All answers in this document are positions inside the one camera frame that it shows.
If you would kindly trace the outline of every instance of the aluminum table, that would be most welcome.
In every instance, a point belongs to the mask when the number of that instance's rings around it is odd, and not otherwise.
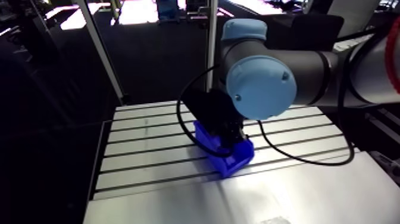
[[[400,189],[365,152],[340,167],[304,164],[272,150],[256,121],[249,165],[221,180],[177,124],[173,101],[118,107],[85,224],[400,223]],[[194,131],[193,115],[182,107]],[[342,132],[317,107],[263,121],[270,140],[309,160],[348,156]]]

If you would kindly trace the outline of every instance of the metal frame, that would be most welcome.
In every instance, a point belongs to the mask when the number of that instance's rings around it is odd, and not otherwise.
[[[79,8],[82,11],[83,17],[86,20],[86,26],[90,33],[90,36],[95,44],[95,48],[100,56],[101,61],[103,62],[104,68],[107,72],[108,77],[110,78],[111,84],[114,88],[115,93],[117,94],[118,100],[120,104],[123,105],[123,90],[120,86],[117,76],[115,75],[114,69],[110,63],[110,59],[108,58],[108,54],[104,48],[104,45],[101,41],[100,35],[96,28],[96,25],[93,21],[92,15],[90,14],[89,7],[85,0],[75,0],[75,2],[79,5]]]
[[[208,51],[207,51],[207,68],[214,65],[215,57],[215,37],[217,34],[217,10],[218,10],[218,0],[210,0],[210,25],[208,32]],[[206,90],[207,92],[213,86],[213,71],[209,71],[206,79]]]

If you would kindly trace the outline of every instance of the screw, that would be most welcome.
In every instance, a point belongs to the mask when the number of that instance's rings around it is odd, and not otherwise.
[[[286,81],[286,80],[288,80],[288,79],[289,79],[289,74],[287,74],[286,72],[284,72],[283,75],[282,75],[282,80],[283,80],[283,81]]]

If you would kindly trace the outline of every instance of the light blue joint cap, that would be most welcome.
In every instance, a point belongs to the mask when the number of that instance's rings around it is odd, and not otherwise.
[[[224,24],[222,39],[256,38],[265,41],[267,25],[261,20],[251,18],[233,18]]]
[[[226,89],[237,111],[254,120],[281,114],[293,103],[297,92],[292,71],[265,55],[236,62],[228,72]]]

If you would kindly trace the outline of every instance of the blue plastic bin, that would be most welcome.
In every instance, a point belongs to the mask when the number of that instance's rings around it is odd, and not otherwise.
[[[221,145],[219,136],[211,136],[198,121],[194,121],[196,129],[196,139],[213,151],[217,151]],[[217,171],[221,173],[222,178],[228,178],[236,171],[247,165],[254,157],[254,146],[250,140],[245,140],[235,144],[234,153],[227,158],[215,157],[208,154],[208,159]],[[229,152],[228,149],[218,149],[220,153]]]

